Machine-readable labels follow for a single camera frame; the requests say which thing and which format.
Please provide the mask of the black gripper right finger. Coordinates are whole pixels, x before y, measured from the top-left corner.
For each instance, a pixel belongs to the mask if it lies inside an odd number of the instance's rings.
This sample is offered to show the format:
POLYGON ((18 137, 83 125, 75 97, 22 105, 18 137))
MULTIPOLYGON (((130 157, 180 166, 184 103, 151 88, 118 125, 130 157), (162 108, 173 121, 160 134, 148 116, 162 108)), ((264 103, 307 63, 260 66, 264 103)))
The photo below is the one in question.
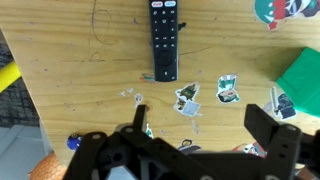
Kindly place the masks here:
POLYGON ((248 104, 244 126, 267 152, 261 162, 263 180, 293 180, 302 131, 290 124, 279 124, 256 104, 248 104))

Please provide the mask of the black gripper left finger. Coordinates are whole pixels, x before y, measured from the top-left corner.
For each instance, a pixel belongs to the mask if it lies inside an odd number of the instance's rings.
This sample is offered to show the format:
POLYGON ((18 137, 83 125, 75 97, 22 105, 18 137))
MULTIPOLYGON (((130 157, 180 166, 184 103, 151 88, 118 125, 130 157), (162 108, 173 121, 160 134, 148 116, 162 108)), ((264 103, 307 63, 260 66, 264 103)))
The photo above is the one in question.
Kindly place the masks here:
POLYGON ((112 168, 120 166, 135 179, 140 179, 141 163, 129 138, 134 135, 146 137, 146 112, 147 106, 139 105, 133 123, 119 126, 111 136, 101 131, 84 135, 63 180, 104 180, 112 168))

